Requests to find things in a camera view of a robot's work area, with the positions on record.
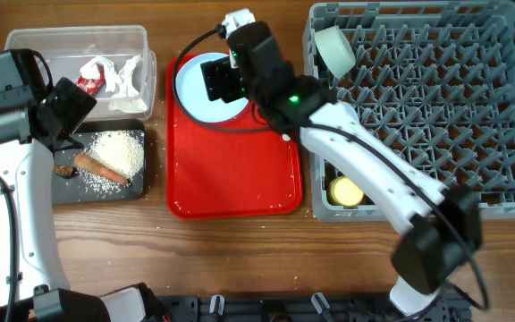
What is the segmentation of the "red ketchup packet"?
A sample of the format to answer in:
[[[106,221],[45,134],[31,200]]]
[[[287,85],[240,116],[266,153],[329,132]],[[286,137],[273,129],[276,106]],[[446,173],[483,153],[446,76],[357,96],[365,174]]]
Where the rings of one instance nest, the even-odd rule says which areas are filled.
[[[76,85],[80,89],[82,89],[83,91],[85,91],[87,94],[89,94],[91,96],[95,96],[99,92],[100,88],[106,83],[103,65],[99,64],[97,66],[97,69],[99,71],[98,79],[96,79],[96,80],[95,79],[86,79],[86,78],[83,78],[82,76],[80,76],[76,82]]]

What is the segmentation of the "light blue plate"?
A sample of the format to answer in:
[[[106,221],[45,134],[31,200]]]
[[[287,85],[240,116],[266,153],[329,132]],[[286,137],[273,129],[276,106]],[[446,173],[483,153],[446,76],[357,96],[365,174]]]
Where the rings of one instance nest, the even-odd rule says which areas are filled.
[[[228,58],[224,53],[205,53],[188,60],[178,71],[176,88],[180,101],[187,112],[204,123],[222,123],[233,119],[248,105],[246,98],[230,103],[222,99],[211,101],[207,94],[201,65],[220,58]]]

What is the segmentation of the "orange carrot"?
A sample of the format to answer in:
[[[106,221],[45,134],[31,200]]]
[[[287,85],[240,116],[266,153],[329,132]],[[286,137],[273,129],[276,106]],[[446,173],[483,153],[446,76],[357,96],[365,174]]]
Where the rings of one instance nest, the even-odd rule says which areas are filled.
[[[94,174],[121,185],[128,185],[130,183],[126,177],[118,174],[116,171],[106,167],[95,158],[86,154],[76,155],[74,165],[84,173]]]

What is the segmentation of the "white napkin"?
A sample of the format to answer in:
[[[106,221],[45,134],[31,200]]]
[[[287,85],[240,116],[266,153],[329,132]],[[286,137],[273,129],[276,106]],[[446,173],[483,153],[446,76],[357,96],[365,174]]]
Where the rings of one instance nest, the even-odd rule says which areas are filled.
[[[113,61],[104,56],[96,56],[80,68],[80,76],[86,79],[98,79],[97,66],[102,64],[106,83],[100,89],[105,88],[105,92],[111,94],[108,110],[126,114],[143,113],[148,109],[147,104],[143,98],[138,98],[139,91],[132,84],[134,71],[140,61],[141,56],[135,55],[128,59],[118,72]]]

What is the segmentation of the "brown mushroom piece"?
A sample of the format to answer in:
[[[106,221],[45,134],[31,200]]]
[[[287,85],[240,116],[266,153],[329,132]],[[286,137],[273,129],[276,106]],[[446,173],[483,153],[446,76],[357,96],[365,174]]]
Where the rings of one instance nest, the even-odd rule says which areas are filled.
[[[77,169],[68,165],[55,165],[54,171],[56,175],[64,179],[71,179],[77,174]]]

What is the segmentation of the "white rice pile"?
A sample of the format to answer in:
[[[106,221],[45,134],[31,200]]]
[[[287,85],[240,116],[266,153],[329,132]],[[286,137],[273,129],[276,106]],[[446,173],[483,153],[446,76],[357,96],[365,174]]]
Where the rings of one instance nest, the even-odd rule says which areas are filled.
[[[93,134],[90,144],[81,154],[95,158],[126,177],[130,183],[121,185],[94,174],[84,173],[77,168],[87,189],[102,198],[130,188],[145,165],[143,138],[144,133],[141,131],[102,131]]]

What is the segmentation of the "green bowl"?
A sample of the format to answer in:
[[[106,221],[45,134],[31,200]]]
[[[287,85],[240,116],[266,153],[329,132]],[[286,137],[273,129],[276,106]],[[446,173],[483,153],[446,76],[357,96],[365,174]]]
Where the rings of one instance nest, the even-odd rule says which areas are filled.
[[[317,51],[328,71],[340,79],[355,67],[356,57],[349,40],[338,26],[314,34]]]

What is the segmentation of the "yellow cup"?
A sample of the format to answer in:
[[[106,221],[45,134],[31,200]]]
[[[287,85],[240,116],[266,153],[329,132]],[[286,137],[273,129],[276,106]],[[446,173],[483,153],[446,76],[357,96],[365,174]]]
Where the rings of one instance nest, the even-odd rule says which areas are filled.
[[[354,208],[364,199],[364,192],[348,177],[339,176],[329,183],[328,199],[335,206]]]

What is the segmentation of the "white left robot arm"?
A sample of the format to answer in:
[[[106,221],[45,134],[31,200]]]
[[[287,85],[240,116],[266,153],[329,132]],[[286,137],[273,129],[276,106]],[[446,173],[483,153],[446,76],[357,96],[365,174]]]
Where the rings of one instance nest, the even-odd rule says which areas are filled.
[[[166,321],[145,284],[102,296],[71,290],[60,260],[51,183],[54,153],[96,100],[54,81],[42,54],[0,53],[0,321]]]

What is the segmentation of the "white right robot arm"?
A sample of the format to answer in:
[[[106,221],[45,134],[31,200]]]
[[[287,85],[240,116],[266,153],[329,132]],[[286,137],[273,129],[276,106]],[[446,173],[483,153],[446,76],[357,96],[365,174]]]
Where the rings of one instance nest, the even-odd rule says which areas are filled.
[[[266,23],[224,21],[213,34],[226,41],[229,54],[211,63],[208,88],[219,99],[255,103],[267,130],[324,158],[372,199],[401,237],[390,301],[406,321],[424,317],[451,286],[452,274],[475,264],[482,244],[477,194],[421,173],[318,79],[297,75]]]

